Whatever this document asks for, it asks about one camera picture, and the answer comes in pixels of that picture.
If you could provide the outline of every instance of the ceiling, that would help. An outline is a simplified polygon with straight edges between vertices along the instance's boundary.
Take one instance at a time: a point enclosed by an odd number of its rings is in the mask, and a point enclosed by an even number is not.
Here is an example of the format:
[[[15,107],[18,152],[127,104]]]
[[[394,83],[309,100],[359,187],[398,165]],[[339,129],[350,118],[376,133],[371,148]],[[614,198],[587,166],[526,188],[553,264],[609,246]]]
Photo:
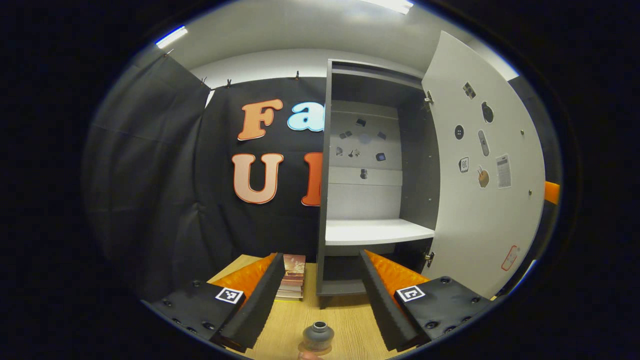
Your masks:
[[[238,0],[186,24],[169,47],[187,69],[232,56],[280,49],[331,49],[426,71],[444,30],[466,31],[414,5],[408,14],[359,0]]]

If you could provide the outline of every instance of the wooden table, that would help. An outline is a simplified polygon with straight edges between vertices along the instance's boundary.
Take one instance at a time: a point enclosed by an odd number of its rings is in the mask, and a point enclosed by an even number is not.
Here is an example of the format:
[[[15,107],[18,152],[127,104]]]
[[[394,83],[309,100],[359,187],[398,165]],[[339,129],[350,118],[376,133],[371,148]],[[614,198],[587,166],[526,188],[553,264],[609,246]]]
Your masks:
[[[214,282],[258,259],[241,255],[208,282]],[[307,263],[303,300],[275,300],[255,346],[243,355],[258,360],[297,359],[302,331],[316,321],[326,322],[335,331],[332,351],[321,356],[324,360],[379,360],[402,353],[387,351],[367,295],[334,297],[326,309],[320,309],[316,296],[316,264]]]

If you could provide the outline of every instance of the white cabinet door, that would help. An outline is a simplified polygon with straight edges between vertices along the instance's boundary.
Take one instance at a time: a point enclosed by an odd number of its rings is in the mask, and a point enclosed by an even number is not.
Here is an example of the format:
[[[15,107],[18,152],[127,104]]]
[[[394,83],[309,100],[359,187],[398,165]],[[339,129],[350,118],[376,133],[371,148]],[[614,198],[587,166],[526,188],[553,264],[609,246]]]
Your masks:
[[[472,90],[465,91],[467,84]],[[435,256],[422,273],[450,276],[491,298],[538,229],[545,191],[540,139],[509,83],[447,33],[440,34],[422,86],[434,101],[440,150]]]

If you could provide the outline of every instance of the cabinet shelf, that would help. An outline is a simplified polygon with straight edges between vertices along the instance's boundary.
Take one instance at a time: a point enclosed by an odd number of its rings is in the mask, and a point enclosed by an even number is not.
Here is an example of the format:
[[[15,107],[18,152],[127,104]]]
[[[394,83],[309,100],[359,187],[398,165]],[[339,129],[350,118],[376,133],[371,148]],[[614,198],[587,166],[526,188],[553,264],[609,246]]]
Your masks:
[[[374,245],[432,238],[435,232],[403,219],[327,220],[326,246]]]

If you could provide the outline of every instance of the orange foam pad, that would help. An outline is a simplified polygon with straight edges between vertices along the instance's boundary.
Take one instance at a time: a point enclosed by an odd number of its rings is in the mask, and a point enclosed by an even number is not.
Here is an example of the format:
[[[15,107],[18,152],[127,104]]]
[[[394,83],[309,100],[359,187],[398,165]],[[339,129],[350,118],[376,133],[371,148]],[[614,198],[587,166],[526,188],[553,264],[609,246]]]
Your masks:
[[[545,181],[545,200],[558,205],[560,197],[560,185]]]
[[[262,258],[214,281],[213,285],[243,291],[246,296],[246,299],[242,304],[242,306],[244,306],[275,256],[276,253],[272,253],[266,258]]]
[[[402,308],[394,297],[394,293],[396,292],[396,290],[408,288],[409,286],[414,286],[429,281],[429,279],[418,274],[417,272],[409,270],[404,266],[395,263],[383,256],[374,254],[373,252],[368,250],[364,250],[364,252],[369,256],[369,259],[373,263],[373,266],[376,268],[378,276],[380,276],[382,283],[385,285],[389,296],[394,299],[396,306],[400,310],[402,310]]]

